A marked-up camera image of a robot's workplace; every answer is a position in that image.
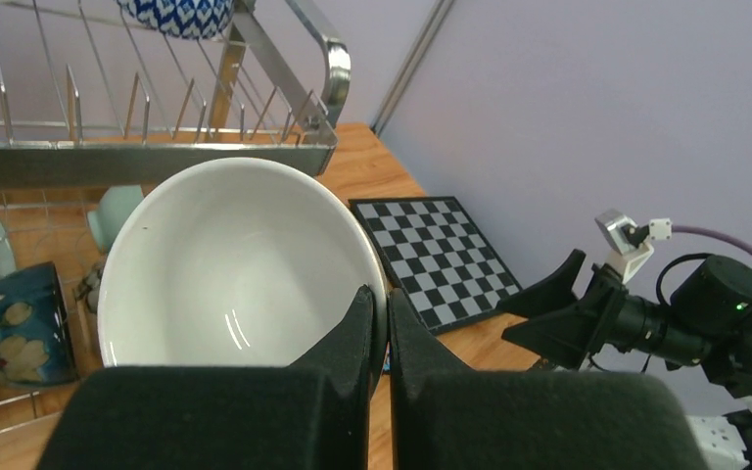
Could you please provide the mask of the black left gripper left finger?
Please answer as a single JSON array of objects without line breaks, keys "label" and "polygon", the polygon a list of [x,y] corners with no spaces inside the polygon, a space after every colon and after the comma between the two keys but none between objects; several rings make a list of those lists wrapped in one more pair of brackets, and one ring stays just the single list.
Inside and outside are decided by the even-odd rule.
[{"label": "black left gripper left finger", "polygon": [[41,469],[363,469],[375,299],[285,367],[109,367],[74,393]]}]

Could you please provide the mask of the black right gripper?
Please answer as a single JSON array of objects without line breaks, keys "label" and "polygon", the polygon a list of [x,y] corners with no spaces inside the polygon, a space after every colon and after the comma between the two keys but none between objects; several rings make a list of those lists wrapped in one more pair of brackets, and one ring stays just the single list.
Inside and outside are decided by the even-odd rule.
[{"label": "black right gripper", "polygon": [[710,340],[680,326],[664,306],[632,295],[605,267],[593,272],[583,296],[592,305],[572,305],[585,260],[586,254],[575,249],[551,274],[519,293],[513,312],[526,319],[506,327],[501,338],[568,369],[580,368],[605,345],[661,358],[671,369],[696,366],[710,355]]}]

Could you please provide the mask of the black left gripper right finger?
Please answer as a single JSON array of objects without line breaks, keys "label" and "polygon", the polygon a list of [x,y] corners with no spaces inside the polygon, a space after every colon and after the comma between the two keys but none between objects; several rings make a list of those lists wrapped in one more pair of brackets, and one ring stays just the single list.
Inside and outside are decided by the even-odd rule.
[{"label": "black left gripper right finger", "polygon": [[389,296],[398,469],[702,469],[675,396],[628,373],[476,370]]}]

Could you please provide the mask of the cream bowl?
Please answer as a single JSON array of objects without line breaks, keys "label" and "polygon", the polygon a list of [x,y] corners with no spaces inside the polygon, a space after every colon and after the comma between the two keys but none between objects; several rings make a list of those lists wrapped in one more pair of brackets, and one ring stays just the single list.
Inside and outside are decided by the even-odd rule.
[{"label": "cream bowl", "polygon": [[226,158],[160,183],[133,210],[99,289],[102,363],[287,366],[374,296],[368,371],[387,343],[387,279],[345,202],[281,163]]}]

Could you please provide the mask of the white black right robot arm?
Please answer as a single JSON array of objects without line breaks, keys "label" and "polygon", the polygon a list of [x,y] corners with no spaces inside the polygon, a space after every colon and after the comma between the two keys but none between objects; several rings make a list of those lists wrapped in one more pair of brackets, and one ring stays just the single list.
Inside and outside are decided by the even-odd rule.
[{"label": "white black right robot arm", "polygon": [[610,345],[661,358],[667,368],[700,367],[744,408],[687,420],[713,469],[752,469],[752,267],[726,256],[698,253],[696,269],[670,297],[630,292],[618,272],[595,265],[582,295],[573,284],[585,256],[572,252],[540,282],[498,301],[521,317],[505,341],[556,365],[575,369]]}]

